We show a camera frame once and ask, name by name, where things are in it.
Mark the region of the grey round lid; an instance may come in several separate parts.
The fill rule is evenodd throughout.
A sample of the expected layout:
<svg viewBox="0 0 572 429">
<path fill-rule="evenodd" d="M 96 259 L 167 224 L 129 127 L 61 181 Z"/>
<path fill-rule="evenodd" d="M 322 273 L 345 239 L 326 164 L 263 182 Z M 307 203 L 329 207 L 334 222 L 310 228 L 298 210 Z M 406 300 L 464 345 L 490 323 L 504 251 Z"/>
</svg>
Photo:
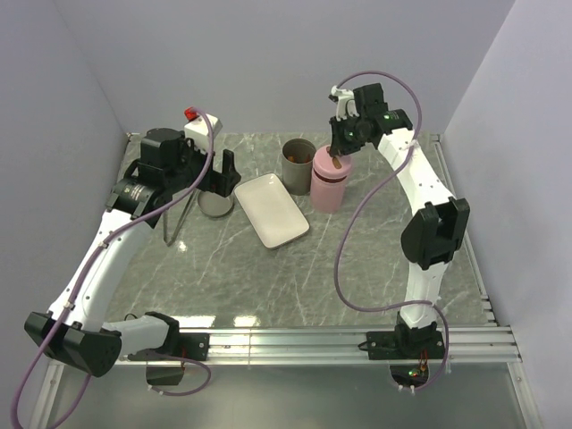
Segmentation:
<svg viewBox="0 0 572 429">
<path fill-rule="evenodd" d="M 197 203 L 203 215 L 214 219 L 228 215 L 234 208 L 233 196 L 221 197 L 212 192 L 201 191 Z"/>
</svg>

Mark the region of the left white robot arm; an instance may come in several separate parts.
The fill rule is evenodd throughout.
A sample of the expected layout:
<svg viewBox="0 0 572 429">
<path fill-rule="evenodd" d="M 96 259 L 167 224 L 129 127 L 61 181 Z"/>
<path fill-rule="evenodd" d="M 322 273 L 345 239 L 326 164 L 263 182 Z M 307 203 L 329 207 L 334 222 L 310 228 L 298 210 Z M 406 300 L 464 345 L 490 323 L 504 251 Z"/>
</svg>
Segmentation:
<svg viewBox="0 0 572 429">
<path fill-rule="evenodd" d="M 155 128 L 140 141 L 139 158 L 114 185 L 97 236 L 58 299 L 45 313 L 31 313 L 25 332 L 49 358 L 101 377 L 124 355 L 151 349 L 161 359 L 181 348 L 179 322 L 157 312 L 129 321 L 105 320 L 131 259 L 159 219 L 159 208 L 194 187 L 228 197 L 240 182 L 234 154 L 223 151 L 221 171 L 207 153 L 220 123 L 188 123 L 183 130 Z"/>
</svg>

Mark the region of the roasted chicken wing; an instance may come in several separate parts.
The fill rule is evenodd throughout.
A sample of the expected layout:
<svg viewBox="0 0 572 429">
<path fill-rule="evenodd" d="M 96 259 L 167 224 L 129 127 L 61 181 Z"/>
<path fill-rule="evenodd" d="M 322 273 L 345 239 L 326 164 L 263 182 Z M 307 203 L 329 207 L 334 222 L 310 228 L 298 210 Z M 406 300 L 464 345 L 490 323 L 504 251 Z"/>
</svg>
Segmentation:
<svg viewBox="0 0 572 429">
<path fill-rule="evenodd" d="M 306 156 L 300 156 L 300 155 L 296 155 L 296 156 L 287 156 L 287 160 L 291 163 L 294 164 L 307 164 L 309 162 L 312 161 L 312 156 L 311 155 L 306 155 Z"/>
</svg>

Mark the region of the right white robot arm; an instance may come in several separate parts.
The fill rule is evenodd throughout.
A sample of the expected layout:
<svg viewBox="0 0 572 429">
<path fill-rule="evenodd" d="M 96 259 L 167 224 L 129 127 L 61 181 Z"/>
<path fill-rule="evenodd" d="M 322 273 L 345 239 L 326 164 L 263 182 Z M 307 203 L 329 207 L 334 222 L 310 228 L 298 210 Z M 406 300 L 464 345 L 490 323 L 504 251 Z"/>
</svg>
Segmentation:
<svg viewBox="0 0 572 429">
<path fill-rule="evenodd" d="M 405 302 L 398 305 L 392 332 L 367 336 L 370 354 L 388 359 L 442 358 L 445 341 L 437 329 L 442 278 L 460 249 L 470 206 L 439 179 L 417 141 L 407 114 L 391 110 L 380 84 L 353 90 L 332 87 L 332 156 L 351 155 L 372 144 L 392 168 L 408 199 L 412 218 L 400 236 L 408 260 Z"/>
</svg>

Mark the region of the pink round lid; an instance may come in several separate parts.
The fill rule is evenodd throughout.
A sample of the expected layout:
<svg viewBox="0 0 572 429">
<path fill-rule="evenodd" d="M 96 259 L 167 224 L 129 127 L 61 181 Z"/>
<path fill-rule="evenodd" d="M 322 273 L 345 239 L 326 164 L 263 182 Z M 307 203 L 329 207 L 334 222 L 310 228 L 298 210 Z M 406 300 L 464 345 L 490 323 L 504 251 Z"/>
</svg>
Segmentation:
<svg viewBox="0 0 572 429">
<path fill-rule="evenodd" d="M 351 156 L 331 156 L 329 146 L 323 146 L 316 150 L 313 159 L 313 172 L 320 180 L 329 183 L 342 182 L 349 177 L 351 170 Z"/>
</svg>

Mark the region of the pink cylindrical container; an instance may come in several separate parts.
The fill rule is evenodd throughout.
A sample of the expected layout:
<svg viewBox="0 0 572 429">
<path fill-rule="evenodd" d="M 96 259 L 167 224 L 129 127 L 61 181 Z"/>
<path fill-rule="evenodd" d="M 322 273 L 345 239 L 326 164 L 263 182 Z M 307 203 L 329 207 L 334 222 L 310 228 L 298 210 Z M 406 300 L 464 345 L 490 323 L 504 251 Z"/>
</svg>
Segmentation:
<svg viewBox="0 0 572 429">
<path fill-rule="evenodd" d="M 312 171 L 310 202 L 315 210 L 333 214 L 341 208 L 348 177 L 330 179 Z"/>
</svg>

